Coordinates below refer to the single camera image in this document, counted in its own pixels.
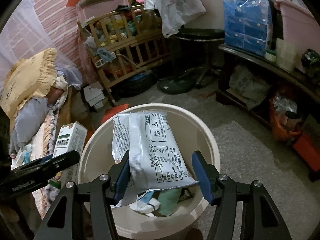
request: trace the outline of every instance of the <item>blue gripper pad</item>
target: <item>blue gripper pad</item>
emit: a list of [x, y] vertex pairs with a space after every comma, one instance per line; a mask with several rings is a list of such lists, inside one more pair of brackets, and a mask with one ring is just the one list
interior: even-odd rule
[[123, 199], [129, 180], [130, 180], [130, 169], [129, 169], [129, 161], [127, 161], [116, 182], [116, 187], [115, 187], [116, 192], [114, 196], [114, 200], [116, 201], [116, 203], [118, 203], [121, 199]]
[[203, 166], [204, 165], [203, 162], [205, 162], [206, 165], [208, 165], [208, 164], [204, 160], [203, 156], [202, 155], [198, 156], [198, 154], [196, 152], [194, 152], [192, 154], [191, 160], [192, 160], [193, 170], [195, 171], [195, 174], [196, 174], [196, 178], [199, 181], [199, 186], [200, 186], [202, 195], [203, 195], [204, 199], [209, 202], [210, 205], [213, 205], [214, 198], [212, 195], [212, 185], [211, 185], [210, 179], [208, 177], [208, 174], [206, 173], [205, 168]]

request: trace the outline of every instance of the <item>white bucket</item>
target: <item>white bucket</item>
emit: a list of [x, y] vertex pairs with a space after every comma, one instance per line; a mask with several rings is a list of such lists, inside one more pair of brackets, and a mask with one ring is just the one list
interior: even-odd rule
[[[176, 139], [183, 160], [194, 174], [191, 155], [200, 150], [208, 163], [214, 164], [220, 171], [220, 155], [217, 143], [205, 123], [193, 113], [177, 106], [167, 104], [146, 104], [131, 107], [123, 112], [140, 112], [150, 110], [166, 111], [168, 123]], [[111, 154], [113, 137], [112, 119], [106, 121], [92, 135], [81, 156], [78, 182], [91, 182], [99, 175], [108, 173], [114, 164]], [[197, 186], [194, 198], [182, 201], [170, 217], [155, 217], [138, 214], [128, 206], [113, 208], [112, 213], [118, 234], [123, 237], [140, 240], [159, 239], [181, 231], [193, 223], [207, 207]], [[89, 203], [85, 203], [90, 212]]]

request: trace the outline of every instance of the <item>gray floor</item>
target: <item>gray floor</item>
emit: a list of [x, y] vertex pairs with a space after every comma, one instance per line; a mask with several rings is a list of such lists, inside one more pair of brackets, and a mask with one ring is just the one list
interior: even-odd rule
[[[271, 131], [247, 113], [216, 102], [214, 95], [206, 98], [216, 88], [217, 83], [214, 82], [186, 94], [165, 95], [153, 86], [136, 97], [121, 99], [119, 104], [166, 103], [196, 114], [207, 124], [217, 141], [221, 172], [244, 183], [259, 179], [278, 206], [292, 239], [308, 239], [320, 220], [320, 181], [311, 183], [308, 168], [296, 153], [284, 143], [274, 141]], [[104, 110], [93, 114], [95, 124], [99, 124], [103, 113]], [[204, 239], [213, 215], [214, 207], [209, 206], [192, 225], [202, 231]], [[241, 205], [238, 205], [233, 239], [239, 239], [240, 228]], [[179, 238], [181, 234], [169, 239]]]

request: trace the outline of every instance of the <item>blue tissue pack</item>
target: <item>blue tissue pack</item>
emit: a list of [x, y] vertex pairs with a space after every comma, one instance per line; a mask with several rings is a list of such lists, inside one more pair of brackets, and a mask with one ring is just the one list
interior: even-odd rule
[[268, 0], [223, 0], [225, 44], [264, 57], [272, 40]]

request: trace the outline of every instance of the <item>metal screw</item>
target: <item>metal screw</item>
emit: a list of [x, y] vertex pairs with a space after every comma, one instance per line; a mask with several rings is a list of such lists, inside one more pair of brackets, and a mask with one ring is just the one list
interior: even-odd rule
[[109, 176], [107, 174], [102, 174], [100, 177], [99, 177], [100, 180], [107, 180], [109, 179]]
[[220, 174], [219, 175], [219, 179], [220, 180], [227, 180], [228, 179], [228, 176], [226, 174]]
[[67, 188], [71, 188], [71, 187], [73, 187], [73, 185], [74, 185], [74, 183], [72, 181], [69, 181], [66, 183]]
[[255, 180], [255, 181], [253, 182], [253, 184], [254, 184], [256, 187], [261, 187], [261, 185], [262, 185], [262, 183], [261, 183], [260, 181], [258, 181], [258, 180]]

